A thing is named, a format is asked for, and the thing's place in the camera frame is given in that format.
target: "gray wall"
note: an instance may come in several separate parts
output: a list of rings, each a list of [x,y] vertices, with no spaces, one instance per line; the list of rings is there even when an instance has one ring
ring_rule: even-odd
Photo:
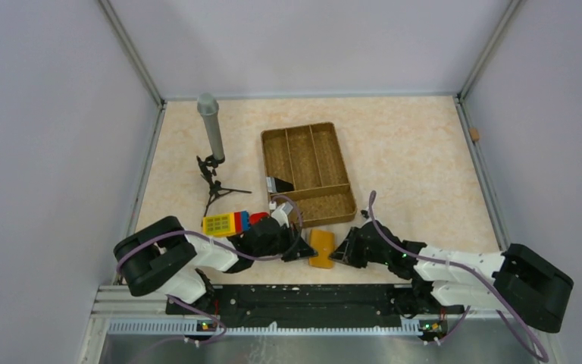
[[[94,0],[0,1],[0,363],[77,359],[156,112]]]
[[[575,281],[560,337],[582,362],[582,2],[527,2],[469,109],[511,238]]]
[[[113,0],[166,98],[455,93],[505,0]]]

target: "orange box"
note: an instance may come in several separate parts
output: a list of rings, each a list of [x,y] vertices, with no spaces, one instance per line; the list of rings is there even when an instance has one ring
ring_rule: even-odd
[[[315,268],[333,268],[329,255],[336,249],[336,235],[330,231],[311,229],[309,245],[318,252],[318,256],[309,258],[309,265]]]

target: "beige table surface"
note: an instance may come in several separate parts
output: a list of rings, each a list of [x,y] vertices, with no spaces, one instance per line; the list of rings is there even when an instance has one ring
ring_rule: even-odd
[[[232,193],[209,215],[266,211],[267,194],[260,133],[330,121],[335,124],[358,209],[378,193],[377,218],[401,239],[475,253],[498,250],[474,166],[452,97],[220,100],[226,162],[217,170]],[[167,215],[200,231],[208,185],[196,155],[211,154],[195,102],[169,102],[149,175],[137,229]],[[321,227],[340,244],[350,226]],[[305,260],[256,262],[234,275],[205,269],[216,284],[360,284],[403,282],[384,265],[356,269],[336,264],[312,268]]]

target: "wooden organizer box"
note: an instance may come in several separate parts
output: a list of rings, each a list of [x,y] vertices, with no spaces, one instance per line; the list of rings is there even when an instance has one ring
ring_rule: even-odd
[[[285,195],[298,204],[304,226],[353,220],[355,200],[333,123],[262,132],[264,172],[291,182]]]

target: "gray microphone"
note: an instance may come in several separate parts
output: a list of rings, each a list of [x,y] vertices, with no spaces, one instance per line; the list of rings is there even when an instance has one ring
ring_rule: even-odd
[[[204,120],[208,142],[211,144],[213,158],[217,163],[224,162],[224,146],[222,145],[222,133],[220,123],[217,120],[217,113],[220,106],[217,100],[210,93],[203,93],[197,98],[197,111]]]

